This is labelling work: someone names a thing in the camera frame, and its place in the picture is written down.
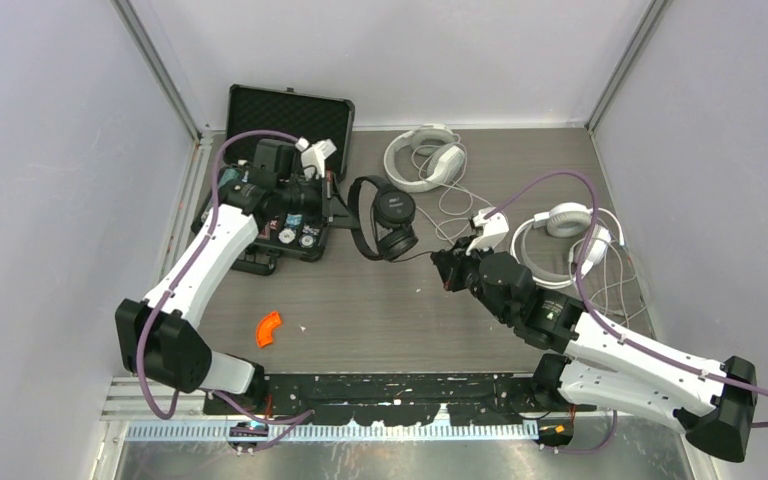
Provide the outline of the black wired headphones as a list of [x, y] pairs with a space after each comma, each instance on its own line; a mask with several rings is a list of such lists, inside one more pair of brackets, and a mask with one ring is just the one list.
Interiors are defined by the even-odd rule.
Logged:
[[[375, 188], [369, 213], [375, 248], [367, 242], [360, 224], [361, 191], [365, 184]], [[389, 180], [377, 175], [356, 178], [349, 188], [348, 208], [355, 217], [355, 224], [350, 228], [351, 236], [358, 252], [365, 259], [399, 263], [433, 253], [428, 250], [406, 257], [419, 243], [413, 229], [417, 206], [409, 193], [400, 190]]]

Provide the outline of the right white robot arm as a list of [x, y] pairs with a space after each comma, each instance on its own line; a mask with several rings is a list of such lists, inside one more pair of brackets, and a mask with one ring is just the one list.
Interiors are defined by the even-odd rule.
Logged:
[[537, 286], [506, 252], [469, 252], [462, 238], [431, 253], [445, 290], [467, 291], [499, 323], [543, 351], [531, 397], [544, 410], [592, 405], [645, 418], [723, 461], [746, 459], [756, 393], [755, 366], [676, 350]]

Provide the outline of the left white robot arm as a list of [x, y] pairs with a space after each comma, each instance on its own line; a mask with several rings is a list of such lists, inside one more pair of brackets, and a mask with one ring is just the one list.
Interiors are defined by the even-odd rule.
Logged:
[[261, 368], [212, 349], [198, 329], [210, 299], [233, 263], [283, 213], [321, 215], [332, 199], [327, 159], [337, 147], [330, 139], [314, 143], [277, 131], [255, 130], [256, 149], [275, 145], [299, 156], [288, 179], [276, 168], [253, 161], [235, 179], [216, 176], [208, 213], [183, 256], [159, 283], [137, 300], [116, 308], [115, 325], [122, 362], [142, 386], [153, 380], [183, 393], [219, 390], [240, 412], [258, 412], [267, 398], [257, 380]]

